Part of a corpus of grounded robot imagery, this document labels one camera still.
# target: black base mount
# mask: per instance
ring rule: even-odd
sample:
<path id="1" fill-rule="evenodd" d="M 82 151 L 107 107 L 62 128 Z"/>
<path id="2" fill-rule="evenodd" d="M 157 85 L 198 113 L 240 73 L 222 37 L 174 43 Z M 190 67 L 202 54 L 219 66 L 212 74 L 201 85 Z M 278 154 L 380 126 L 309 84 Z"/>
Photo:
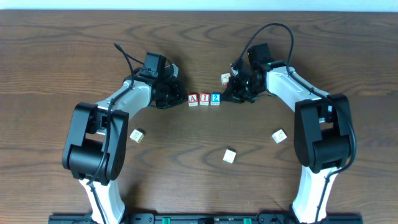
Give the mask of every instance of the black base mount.
<path id="1" fill-rule="evenodd" d="M 51 215 L 49 224 L 87 224 L 87 215 Z M 213 214 L 213 215 L 154 215 L 137 213 L 127 215 L 120 224 L 299 224 L 292 206 L 289 212 L 262 211 L 254 214 Z M 363 224 L 361 215 L 328 215 L 319 224 Z"/>

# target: wire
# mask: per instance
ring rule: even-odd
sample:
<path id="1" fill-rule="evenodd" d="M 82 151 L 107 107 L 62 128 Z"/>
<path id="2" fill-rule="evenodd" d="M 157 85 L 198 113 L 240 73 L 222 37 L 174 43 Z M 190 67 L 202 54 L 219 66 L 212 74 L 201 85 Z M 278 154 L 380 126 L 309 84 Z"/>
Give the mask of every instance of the wire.
<path id="1" fill-rule="evenodd" d="M 274 213 L 276 219 L 278 220 L 279 224 L 282 224 L 282 222 L 279 220 L 279 217 Z"/>
<path id="2" fill-rule="evenodd" d="M 274 95 L 271 95 L 271 94 L 262 94 L 262 95 L 257 95 L 257 98 L 259 98 L 259 97 L 261 97 L 261 96 L 270 96 L 270 97 L 276 97 L 276 96 L 274 96 Z"/>
<path id="3" fill-rule="evenodd" d="M 167 62 L 169 63 L 169 65 L 172 65 L 172 61 L 170 61 L 170 59 L 166 58 Z"/>
<path id="4" fill-rule="evenodd" d="M 104 224 L 106 224 L 104 212 L 102 211 L 102 208 L 100 205 L 100 200 L 98 199 L 97 191 L 95 190 L 95 187 L 93 184 L 90 184 L 90 188 L 91 188 L 91 192 L 94 195 L 95 204 L 97 204 L 99 213 L 101 214 L 102 221 L 104 222 Z"/>
<path id="5" fill-rule="evenodd" d="M 120 44 L 114 43 L 114 46 L 115 46 L 120 52 L 122 52 L 123 54 L 126 54 L 126 53 L 124 53 L 124 50 L 121 48 Z M 128 54 L 126 54 L 126 56 L 129 57 L 129 58 L 131 58 L 132 60 L 134 60 L 134 61 L 140 63 L 141 65 L 144 64 L 144 62 L 141 62 L 140 60 L 137 60 L 137 59 L 133 58 L 132 56 L 130 56 L 130 55 L 128 55 Z"/>
<path id="6" fill-rule="evenodd" d="M 142 67 L 138 67 L 138 68 L 134 69 L 134 70 L 132 71 L 132 73 L 135 75 L 135 74 L 137 74 L 141 69 L 142 69 Z"/>
<path id="7" fill-rule="evenodd" d="M 291 40 L 292 40 L 292 44 L 291 44 L 291 46 L 290 46 L 288 62 L 290 61 L 290 56 L 292 55 L 292 50 L 293 50 L 293 34 L 292 34 L 292 31 L 290 31 L 290 29 L 289 29 L 286 25 L 283 25 L 283 24 L 280 24 L 280 23 L 277 23 L 277 22 L 273 22 L 273 23 L 270 23 L 270 24 L 267 24 L 267 25 L 261 27 L 261 28 L 260 28 L 259 30 L 257 30 L 257 32 L 250 38 L 248 44 L 246 44 L 246 46 L 244 47 L 244 49 L 243 49 L 241 55 L 239 56 L 239 58 L 238 58 L 238 59 L 235 61 L 235 63 L 233 64 L 233 68 L 234 68 L 234 69 L 235 69 L 235 66 L 238 64 L 239 60 L 242 59 L 242 57 L 243 57 L 245 51 L 248 49 L 250 43 L 251 43 L 252 40 L 257 36 L 257 34 L 260 33 L 263 29 L 265 29 L 265 28 L 267 28 L 267 27 L 270 27 L 270 26 L 281 26 L 281 27 L 287 29 L 287 30 L 290 32 L 290 37 L 291 37 Z"/>
<path id="8" fill-rule="evenodd" d="M 126 58 L 128 64 L 129 64 L 129 68 L 131 71 L 131 83 L 129 85 L 129 88 L 126 88 L 125 90 L 123 90 L 121 93 L 119 93 L 118 95 L 116 95 L 114 98 L 112 98 L 109 102 L 109 106 L 108 106 L 108 112 L 106 115 L 106 135 L 105 135 L 105 147 L 104 147 L 104 152 L 102 155 L 102 158 L 98 164 L 98 167 L 94 173 L 94 175 L 91 177 L 91 179 L 87 182 L 87 185 L 90 185 L 93 181 L 95 181 L 95 179 L 98 177 L 98 174 L 101 170 L 101 167 L 103 166 L 105 160 L 107 159 L 106 156 L 108 155 L 108 147 L 109 147 L 109 140 L 111 138 L 111 113 L 112 113 L 112 106 L 114 105 L 114 102 L 116 102 L 121 96 L 123 96 L 125 93 L 127 93 L 130 89 L 132 89 L 133 83 L 134 83 L 134 71 L 132 69 L 131 63 L 129 61 L 129 59 L 126 56 L 126 53 L 124 52 L 124 50 L 122 49 L 122 47 L 117 44 L 114 43 L 114 46 L 123 53 L 124 57 Z"/>
<path id="9" fill-rule="evenodd" d="M 323 202 L 323 198 L 325 197 L 325 193 L 326 193 L 326 188 L 328 186 L 328 183 L 330 181 L 330 177 L 335 175 L 335 174 L 339 174 L 341 172 L 344 172 L 345 170 L 347 170 L 348 168 L 351 167 L 351 165 L 353 164 L 354 160 L 355 160 L 355 156 L 356 156 L 356 136 L 355 136 L 355 132 L 354 132 L 354 127 L 351 124 L 351 121 L 349 120 L 347 114 L 331 99 L 327 98 L 326 96 L 322 95 L 321 93 L 315 91 L 314 87 L 309 87 L 306 86 L 306 84 L 304 84 L 303 82 L 301 82 L 294 74 L 293 72 L 290 71 L 290 58 L 292 56 L 292 52 L 293 52 L 293 45 L 294 45 L 294 37 L 293 37 L 293 33 L 292 31 L 283 24 L 279 24 L 279 23 L 270 23 L 267 24 L 263 27 L 261 27 L 249 40 L 249 42 L 246 44 L 245 48 L 243 49 L 241 55 L 239 56 L 239 58 L 235 61 L 233 67 L 235 69 L 235 66 L 238 64 L 238 62 L 242 59 L 243 54 L 245 53 L 245 51 L 248 49 L 250 43 L 252 42 L 252 40 L 257 36 L 258 33 L 260 33 L 260 31 L 262 31 L 263 29 L 265 29 L 266 27 L 269 26 L 281 26 L 283 28 L 285 28 L 289 34 L 290 34 L 290 39 L 291 39 L 291 44 L 290 44 L 290 50 L 289 50 L 289 55 L 287 57 L 287 62 L 286 62 L 286 72 L 289 76 L 291 76 L 297 83 L 299 83 L 300 85 L 302 85 L 305 89 L 307 89 L 310 93 L 313 93 L 314 95 L 319 96 L 321 99 L 326 100 L 330 105 L 332 105 L 332 107 L 336 108 L 337 111 L 340 112 L 340 114 L 342 115 L 343 119 L 346 121 L 348 127 L 349 127 L 349 131 L 350 131 L 350 146 L 352 148 L 352 153 L 351 153 L 351 158 L 349 160 L 349 162 L 342 168 L 335 170 L 333 172 L 330 172 L 328 175 L 326 175 L 325 177 L 325 184 L 323 186 L 323 190 L 322 190 L 322 195 L 319 201 L 319 205 L 317 207 L 317 214 L 315 215 L 315 224 L 318 223 L 318 216 L 319 216 L 319 212 L 320 212 L 320 208 L 322 206 L 322 202 Z"/>

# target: green connector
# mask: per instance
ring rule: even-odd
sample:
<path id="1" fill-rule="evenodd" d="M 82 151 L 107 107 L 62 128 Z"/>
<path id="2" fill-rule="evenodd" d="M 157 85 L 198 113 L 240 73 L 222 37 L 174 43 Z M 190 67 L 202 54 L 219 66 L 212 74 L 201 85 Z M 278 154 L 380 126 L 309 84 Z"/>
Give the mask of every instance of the green connector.
<path id="1" fill-rule="evenodd" d="M 251 218 L 244 218 L 243 224 L 251 224 Z"/>
<path id="2" fill-rule="evenodd" d="M 162 224 L 171 224 L 171 222 L 172 222 L 171 218 L 162 218 Z"/>

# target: white wall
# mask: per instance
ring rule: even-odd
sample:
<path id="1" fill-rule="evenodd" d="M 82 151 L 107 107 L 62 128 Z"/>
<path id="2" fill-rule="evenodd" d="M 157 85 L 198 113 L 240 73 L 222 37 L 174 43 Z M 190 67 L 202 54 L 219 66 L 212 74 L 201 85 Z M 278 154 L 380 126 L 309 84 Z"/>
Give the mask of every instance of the white wall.
<path id="1" fill-rule="evenodd" d="M 0 9 L 398 12 L 398 0 L 0 0 Z"/>

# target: toy block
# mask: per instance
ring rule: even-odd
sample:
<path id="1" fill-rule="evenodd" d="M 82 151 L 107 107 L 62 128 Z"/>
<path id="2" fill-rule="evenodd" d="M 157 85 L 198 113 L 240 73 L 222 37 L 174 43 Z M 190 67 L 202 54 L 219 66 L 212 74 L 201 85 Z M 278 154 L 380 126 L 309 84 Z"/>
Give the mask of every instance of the toy block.
<path id="1" fill-rule="evenodd" d="M 233 163 L 234 159 L 235 159 L 235 156 L 236 156 L 236 152 L 227 149 L 225 151 L 225 155 L 224 155 L 223 160 L 226 161 L 226 162 L 229 162 L 229 163 Z"/>
<path id="2" fill-rule="evenodd" d="M 223 84 L 223 86 L 226 86 L 229 82 L 229 78 L 231 77 L 231 74 L 229 73 L 225 73 L 221 75 L 221 84 Z"/>
<path id="3" fill-rule="evenodd" d="M 210 94 L 209 93 L 200 93 L 200 102 L 199 104 L 203 106 L 208 106 L 210 102 Z"/>
<path id="4" fill-rule="evenodd" d="M 198 95 L 197 94 L 189 94 L 188 95 L 188 104 L 189 104 L 189 106 L 198 106 Z"/>
<path id="5" fill-rule="evenodd" d="M 137 142 L 138 144 L 141 142 L 141 140 L 143 138 L 144 138 L 144 133 L 142 133 L 136 129 L 130 135 L 130 139 Z"/>
<path id="6" fill-rule="evenodd" d="M 212 93 L 211 94 L 211 102 L 210 105 L 220 105 L 221 102 L 221 94 L 219 93 Z"/>
<path id="7" fill-rule="evenodd" d="M 286 134 L 283 132 L 283 130 L 279 130 L 277 132 L 275 132 L 272 135 L 272 138 L 275 140 L 275 142 L 278 144 L 281 141 L 285 140 L 287 138 Z"/>

